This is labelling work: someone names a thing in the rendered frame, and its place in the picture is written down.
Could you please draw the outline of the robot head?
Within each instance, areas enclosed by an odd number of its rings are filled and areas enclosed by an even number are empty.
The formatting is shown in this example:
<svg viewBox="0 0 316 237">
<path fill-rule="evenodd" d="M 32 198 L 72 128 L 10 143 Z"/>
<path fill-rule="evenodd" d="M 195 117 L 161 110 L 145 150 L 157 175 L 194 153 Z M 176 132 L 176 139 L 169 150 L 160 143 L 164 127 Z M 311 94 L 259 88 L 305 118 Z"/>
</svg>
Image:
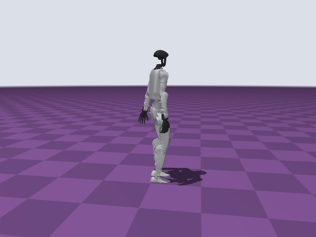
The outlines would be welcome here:
<svg viewBox="0 0 316 237">
<path fill-rule="evenodd" d="M 159 60 L 161 60 L 161 64 L 157 64 L 156 67 L 154 68 L 154 70 L 160 69 L 162 66 L 164 67 L 166 65 L 167 56 L 168 56 L 168 53 L 163 51 L 163 50 L 157 50 L 154 53 L 154 57 L 157 57 Z M 164 59 L 164 62 L 163 62 L 163 59 Z"/>
</svg>

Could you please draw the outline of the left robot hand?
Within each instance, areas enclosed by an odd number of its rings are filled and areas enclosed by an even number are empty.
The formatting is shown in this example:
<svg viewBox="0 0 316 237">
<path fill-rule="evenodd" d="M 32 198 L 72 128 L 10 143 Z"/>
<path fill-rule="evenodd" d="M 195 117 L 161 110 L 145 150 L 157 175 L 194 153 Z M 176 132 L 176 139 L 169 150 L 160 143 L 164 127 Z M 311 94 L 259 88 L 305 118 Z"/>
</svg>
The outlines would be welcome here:
<svg viewBox="0 0 316 237">
<path fill-rule="evenodd" d="M 143 106 L 143 109 L 144 109 L 144 106 Z M 139 119 L 138 119 L 138 122 L 139 122 L 139 120 L 140 120 L 140 123 L 142 122 L 142 124 L 143 124 L 143 120 L 144 120 L 144 124 L 145 124 L 145 119 L 146 119 L 146 117 L 147 117 L 147 121 L 148 121 L 148 116 L 147 116 L 147 111 L 144 111 L 142 109 L 142 113 L 140 114 L 140 116 L 139 116 Z M 141 119 L 140 119 L 141 118 Z M 142 121 L 141 121 L 142 120 Z"/>
</svg>

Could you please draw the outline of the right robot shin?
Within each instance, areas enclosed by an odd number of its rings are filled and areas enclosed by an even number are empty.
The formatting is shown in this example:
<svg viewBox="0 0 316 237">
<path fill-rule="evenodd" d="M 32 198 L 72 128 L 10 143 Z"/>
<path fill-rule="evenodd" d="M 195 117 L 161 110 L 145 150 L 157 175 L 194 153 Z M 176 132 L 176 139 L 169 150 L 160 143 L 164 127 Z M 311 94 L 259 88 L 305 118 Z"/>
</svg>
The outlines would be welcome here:
<svg viewBox="0 0 316 237">
<path fill-rule="evenodd" d="M 165 160 L 164 150 L 162 147 L 158 147 L 156 149 L 156 157 L 155 157 L 155 166 L 156 166 L 156 174 L 155 179 L 159 179 L 158 175 L 161 173 L 161 169 L 163 168 L 164 160 Z"/>
</svg>

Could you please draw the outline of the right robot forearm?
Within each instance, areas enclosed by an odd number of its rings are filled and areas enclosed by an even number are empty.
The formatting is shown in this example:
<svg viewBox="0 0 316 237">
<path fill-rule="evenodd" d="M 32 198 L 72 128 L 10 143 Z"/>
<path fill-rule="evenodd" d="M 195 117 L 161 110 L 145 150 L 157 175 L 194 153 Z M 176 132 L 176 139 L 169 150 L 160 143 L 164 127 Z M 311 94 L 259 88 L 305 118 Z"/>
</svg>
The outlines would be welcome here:
<svg viewBox="0 0 316 237">
<path fill-rule="evenodd" d="M 161 100 L 160 100 L 160 104 L 161 104 L 161 114 L 164 114 L 164 118 L 168 118 L 168 109 L 167 109 L 167 98 L 168 98 L 168 94 L 166 92 L 163 92 L 161 95 Z"/>
</svg>

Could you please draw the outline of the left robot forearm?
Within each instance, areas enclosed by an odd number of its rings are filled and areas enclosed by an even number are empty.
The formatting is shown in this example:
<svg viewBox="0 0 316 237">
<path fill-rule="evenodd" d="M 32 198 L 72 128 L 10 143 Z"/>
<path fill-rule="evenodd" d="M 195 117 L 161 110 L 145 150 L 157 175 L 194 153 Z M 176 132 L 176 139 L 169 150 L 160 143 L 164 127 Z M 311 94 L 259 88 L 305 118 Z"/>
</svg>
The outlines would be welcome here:
<svg viewBox="0 0 316 237">
<path fill-rule="evenodd" d="M 144 111 L 147 111 L 148 110 L 148 107 L 149 107 L 149 103 L 150 103 L 150 97 L 149 97 L 149 95 L 146 93 L 145 94 L 145 102 L 144 102 Z"/>
</svg>

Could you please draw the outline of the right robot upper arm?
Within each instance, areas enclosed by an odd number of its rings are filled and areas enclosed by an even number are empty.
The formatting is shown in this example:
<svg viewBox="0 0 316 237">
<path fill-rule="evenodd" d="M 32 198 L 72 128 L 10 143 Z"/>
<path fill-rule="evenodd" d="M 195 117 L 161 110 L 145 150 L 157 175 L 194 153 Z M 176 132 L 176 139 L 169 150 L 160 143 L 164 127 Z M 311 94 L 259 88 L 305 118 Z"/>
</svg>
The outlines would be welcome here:
<svg viewBox="0 0 316 237">
<path fill-rule="evenodd" d="M 168 72 L 160 71 L 159 72 L 159 79 L 160 79 L 159 96 L 161 98 L 161 95 L 162 95 L 163 92 L 165 92 L 165 89 L 166 89 L 166 86 L 167 86 Z"/>
</svg>

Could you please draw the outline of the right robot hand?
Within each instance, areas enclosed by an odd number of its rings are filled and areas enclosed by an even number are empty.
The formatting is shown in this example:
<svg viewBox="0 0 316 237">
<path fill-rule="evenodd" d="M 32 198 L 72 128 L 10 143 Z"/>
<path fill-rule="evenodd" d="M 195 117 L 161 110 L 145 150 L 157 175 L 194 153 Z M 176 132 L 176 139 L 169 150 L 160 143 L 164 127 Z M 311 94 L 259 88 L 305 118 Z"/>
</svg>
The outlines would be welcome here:
<svg viewBox="0 0 316 237">
<path fill-rule="evenodd" d="M 164 118 L 164 114 L 161 115 L 161 118 L 163 120 L 163 123 L 162 123 L 162 131 L 160 133 L 166 133 L 168 132 L 168 129 L 170 128 L 168 118 Z"/>
</svg>

